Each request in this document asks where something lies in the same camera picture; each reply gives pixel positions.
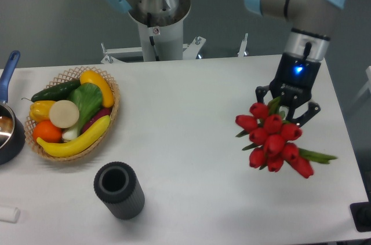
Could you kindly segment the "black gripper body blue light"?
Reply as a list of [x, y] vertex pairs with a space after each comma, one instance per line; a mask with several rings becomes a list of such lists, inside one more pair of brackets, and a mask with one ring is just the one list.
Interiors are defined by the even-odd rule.
[[320, 62], [284, 53], [269, 84], [272, 97], [280, 97], [281, 105], [294, 111], [311, 99], [311, 90], [320, 67]]

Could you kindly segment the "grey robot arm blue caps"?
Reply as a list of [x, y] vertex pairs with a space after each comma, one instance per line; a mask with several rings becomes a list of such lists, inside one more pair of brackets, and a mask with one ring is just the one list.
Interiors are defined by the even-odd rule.
[[[190, 0], [105, 0], [116, 11], [128, 14], [137, 24], [145, 61], [196, 58], [199, 48], [183, 43], [183, 21]], [[285, 107], [287, 120], [303, 126], [320, 110], [311, 89], [331, 40], [345, 0], [243, 0], [248, 11], [292, 22], [277, 72], [267, 86], [256, 89], [263, 102], [270, 93]]]

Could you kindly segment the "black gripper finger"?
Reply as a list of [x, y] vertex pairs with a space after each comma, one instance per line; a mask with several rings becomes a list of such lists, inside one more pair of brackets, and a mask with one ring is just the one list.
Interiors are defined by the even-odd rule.
[[256, 87], [255, 94], [257, 102], [264, 104], [264, 98], [269, 91], [270, 91], [269, 85]]
[[293, 117], [293, 114], [294, 114], [295, 110], [293, 108], [290, 108], [289, 112], [288, 112], [288, 121], [290, 123], [295, 124], [298, 127], [302, 127], [309, 120], [311, 120], [316, 114], [318, 114], [321, 110], [319, 104], [316, 103], [316, 102], [309, 101], [307, 105], [308, 105], [308, 108], [305, 111], [305, 113], [303, 113], [301, 116], [299, 116], [297, 118]]

